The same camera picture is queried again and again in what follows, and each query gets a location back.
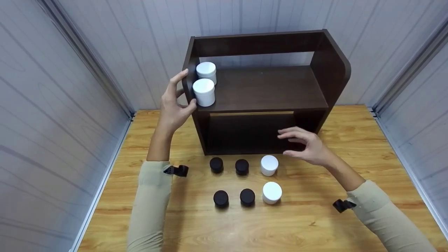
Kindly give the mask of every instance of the black jar lid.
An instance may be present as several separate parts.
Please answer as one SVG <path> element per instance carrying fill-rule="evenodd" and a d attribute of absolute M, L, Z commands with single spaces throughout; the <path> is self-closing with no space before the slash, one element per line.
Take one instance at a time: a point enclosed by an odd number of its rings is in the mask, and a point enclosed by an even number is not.
<path fill-rule="evenodd" d="M 223 160 L 219 157 L 214 157 L 210 160 L 210 168 L 213 173 L 221 173 L 224 170 Z"/>
<path fill-rule="evenodd" d="M 255 193 L 253 190 L 246 188 L 240 193 L 241 204 L 245 207 L 251 207 L 255 203 Z"/>
<path fill-rule="evenodd" d="M 249 162 L 246 159 L 238 159 L 235 163 L 235 170 L 238 175 L 247 175 L 249 173 Z"/>
<path fill-rule="evenodd" d="M 218 208 L 228 207 L 228 195 L 223 190 L 215 192 L 215 195 L 213 195 L 213 201 L 215 202 L 215 206 Z"/>

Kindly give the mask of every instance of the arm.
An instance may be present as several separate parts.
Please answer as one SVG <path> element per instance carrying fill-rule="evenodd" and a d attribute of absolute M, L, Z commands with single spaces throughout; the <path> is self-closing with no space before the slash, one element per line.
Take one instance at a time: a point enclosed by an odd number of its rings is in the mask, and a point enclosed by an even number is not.
<path fill-rule="evenodd" d="M 366 181 L 328 149 L 316 134 L 293 127 L 279 130 L 279 138 L 306 145 L 302 152 L 287 150 L 283 154 L 325 167 L 347 191 L 347 200 L 357 205 L 353 211 L 358 219 L 378 236 L 389 252 L 435 252 L 428 239 L 381 188 Z"/>
<path fill-rule="evenodd" d="M 174 132 L 196 109 L 195 99 L 186 108 L 177 103 L 183 90 L 176 91 L 176 85 L 187 74 L 188 70 L 184 70 L 173 77 L 161 99 L 159 121 L 138 176 L 138 188 L 129 223 L 128 252 L 158 252 L 162 249 L 165 211 L 172 183 L 172 175 L 163 171 L 169 167 Z"/>

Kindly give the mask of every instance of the black wrist strap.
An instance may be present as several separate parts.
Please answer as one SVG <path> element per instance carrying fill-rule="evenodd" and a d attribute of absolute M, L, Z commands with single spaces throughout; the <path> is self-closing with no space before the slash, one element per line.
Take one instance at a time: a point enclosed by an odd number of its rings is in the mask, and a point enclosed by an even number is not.
<path fill-rule="evenodd" d="M 336 210 L 339 213 L 342 213 L 343 211 L 345 211 L 347 209 L 352 209 L 352 208 L 356 207 L 356 204 L 353 202 L 350 202 L 348 200 L 342 201 L 341 199 L 338 199 L 333 203 L 333 207 L 336 208 Z"/>
<path fill-rule="evenodd" d="M 186 165 L 180 165 L 179 167 L 170 166 L 164 170 L 164 173 L 168 174 L 168 175 L 176 175 L 179 177 L 186 177 L 188 174 L 188 169 L 189 168 Z"/>

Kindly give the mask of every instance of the beige sleeve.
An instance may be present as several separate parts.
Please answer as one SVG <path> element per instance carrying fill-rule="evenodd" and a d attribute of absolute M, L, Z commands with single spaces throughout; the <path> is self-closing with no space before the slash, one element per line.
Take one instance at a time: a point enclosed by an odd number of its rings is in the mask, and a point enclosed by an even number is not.
<path fill-rule="evenodd" d="M 165 211 L 171 194 L 172 175 L 163 171 L 168 162 L 145 161 L 128 231 L 128 252 L 158 252 L 163 245 Z"/>
<path fill-rule="evenodd" d="M 370 180 L 354 191 L 347 192 L 348 201 L 355 203 L 356 216 L 375 233 L 389 252 L 436 251 L 422 232 Z"/>

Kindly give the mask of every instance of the person's left hand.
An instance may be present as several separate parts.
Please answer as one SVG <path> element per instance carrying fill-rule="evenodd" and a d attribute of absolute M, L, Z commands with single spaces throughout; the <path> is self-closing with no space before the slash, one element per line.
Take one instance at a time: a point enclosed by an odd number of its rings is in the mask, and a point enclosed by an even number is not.
<path fill-rule="evenodd" d="M 174 134 L 196 109 L 196 99 L 192 99 L 188 106 L 180 105 L 177 102 L 177 98 L 184 93 L 183 89 L 176 90 L 177 83 L 187 74 L 188 69 L 185 69 L 171 78 L 167 90 L 160 100 L 160 117 L 157 128 L 170 135 Z"/>

